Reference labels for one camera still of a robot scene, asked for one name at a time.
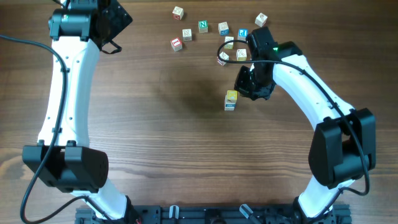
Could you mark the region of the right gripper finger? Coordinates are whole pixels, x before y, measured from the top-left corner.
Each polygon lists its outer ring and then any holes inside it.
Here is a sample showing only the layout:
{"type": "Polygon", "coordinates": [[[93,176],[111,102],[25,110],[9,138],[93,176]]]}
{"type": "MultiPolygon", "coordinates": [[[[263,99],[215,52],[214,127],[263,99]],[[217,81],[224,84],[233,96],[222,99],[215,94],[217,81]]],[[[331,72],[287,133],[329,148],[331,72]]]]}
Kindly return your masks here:
{"type": "Polygon", "coordinates": [[[249,94],[249,98],[254,100],[257,99],[265,99],[268,100],[271,97],[272,92],[274,91],[275,83],[272,82],[267,86],[264,85],[254,85],[249,94]]]}
{"type": "Polygon", "coordinates": [[[250,93],[251,92],[251,75],[250,69],[246,66],[242,66],[236,77],[234,84],[234,90],[239,93],[250,93]]]}

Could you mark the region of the yellow top block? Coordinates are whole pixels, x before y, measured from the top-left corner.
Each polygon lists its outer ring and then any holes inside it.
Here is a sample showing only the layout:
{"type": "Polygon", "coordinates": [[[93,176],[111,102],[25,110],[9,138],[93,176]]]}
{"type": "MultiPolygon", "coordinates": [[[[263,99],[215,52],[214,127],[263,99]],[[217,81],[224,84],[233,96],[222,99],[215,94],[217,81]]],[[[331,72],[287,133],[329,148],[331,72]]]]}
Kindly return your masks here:
{"type": "Polygon", "coordinates": [[[226,93],[227,103],[236,103],[238,99],[238,92],[236,90],[228,90],[226,93]]]}

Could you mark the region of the yellow sided picture block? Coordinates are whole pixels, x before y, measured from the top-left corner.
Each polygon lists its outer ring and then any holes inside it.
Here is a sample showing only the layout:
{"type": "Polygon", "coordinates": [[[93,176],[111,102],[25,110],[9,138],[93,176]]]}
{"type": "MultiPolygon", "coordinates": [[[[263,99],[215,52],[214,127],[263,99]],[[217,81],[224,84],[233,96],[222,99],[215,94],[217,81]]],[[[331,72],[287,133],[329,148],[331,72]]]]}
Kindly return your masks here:
{"type": "Polygon", "coordinates": [[[238,49],[236,51],[236,60],[237,61],[246,61],[246,59],[247,59],[246,49],[238,49]]]}

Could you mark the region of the red sided white block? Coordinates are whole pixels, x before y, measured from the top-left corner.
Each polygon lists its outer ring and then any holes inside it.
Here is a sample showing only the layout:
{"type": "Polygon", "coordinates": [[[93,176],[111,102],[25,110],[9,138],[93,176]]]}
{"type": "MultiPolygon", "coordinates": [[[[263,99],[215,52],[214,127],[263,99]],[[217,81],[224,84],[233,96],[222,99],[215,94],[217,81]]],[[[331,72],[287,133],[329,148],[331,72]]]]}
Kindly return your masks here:
{"type": "Polygon", "coordinates": [[[235,107],[236,103],[229,101],[228,97],[226,96],[224,99],[224,107],[235,107]]]}

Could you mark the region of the blue P block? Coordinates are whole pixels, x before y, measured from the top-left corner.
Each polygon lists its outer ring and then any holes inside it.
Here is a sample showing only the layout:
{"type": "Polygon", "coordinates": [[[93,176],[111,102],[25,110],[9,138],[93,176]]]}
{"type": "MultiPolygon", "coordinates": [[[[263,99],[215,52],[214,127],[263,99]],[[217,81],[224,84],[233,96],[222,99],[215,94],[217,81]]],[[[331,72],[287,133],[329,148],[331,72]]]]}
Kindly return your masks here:
{"type": "Polygon", "coordinates": [[[238,30],[238,36],[237,36],[238,40],[245,41],[247,36],[248,36],[248,30],[247,29],[239,29],[238,30]]]}

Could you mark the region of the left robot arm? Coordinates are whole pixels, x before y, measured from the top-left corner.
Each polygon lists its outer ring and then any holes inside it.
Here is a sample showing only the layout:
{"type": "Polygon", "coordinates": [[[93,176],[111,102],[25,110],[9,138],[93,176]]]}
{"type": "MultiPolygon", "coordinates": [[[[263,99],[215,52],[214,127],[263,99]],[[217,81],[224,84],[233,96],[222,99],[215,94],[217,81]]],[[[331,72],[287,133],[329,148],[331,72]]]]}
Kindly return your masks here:
{"type": "Polygon", "coordinates": [[[22,160],[47,186],[85,201],[103,222],[133,220],[131,201],[108,179],[106,153],[92,149],[88,106],[103,47],[132,22],[117,1],[67,1],[49,20],[53,74],[37,144],[22,160]]]}

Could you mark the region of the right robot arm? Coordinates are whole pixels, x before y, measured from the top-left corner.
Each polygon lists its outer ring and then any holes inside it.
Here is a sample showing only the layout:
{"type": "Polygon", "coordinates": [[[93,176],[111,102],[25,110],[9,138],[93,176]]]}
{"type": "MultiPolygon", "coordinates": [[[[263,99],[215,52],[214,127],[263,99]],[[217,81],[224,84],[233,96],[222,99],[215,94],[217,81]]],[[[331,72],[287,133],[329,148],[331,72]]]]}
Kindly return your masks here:
{"type": "Polygon", "coordinates": [[[243,65],[234,89],[251,100],[268,100],[275,86],[296,102],[314,130],[308,155],[312,178],[295,199],[302,223],[331,214],[345,191],[369,193],[369,171],[376,166],[376,120],[367,109],[354,109],[313,71],[293,42],[278,44],[268,28],[253,30],[245,39],[251,67],[243,65]]]}

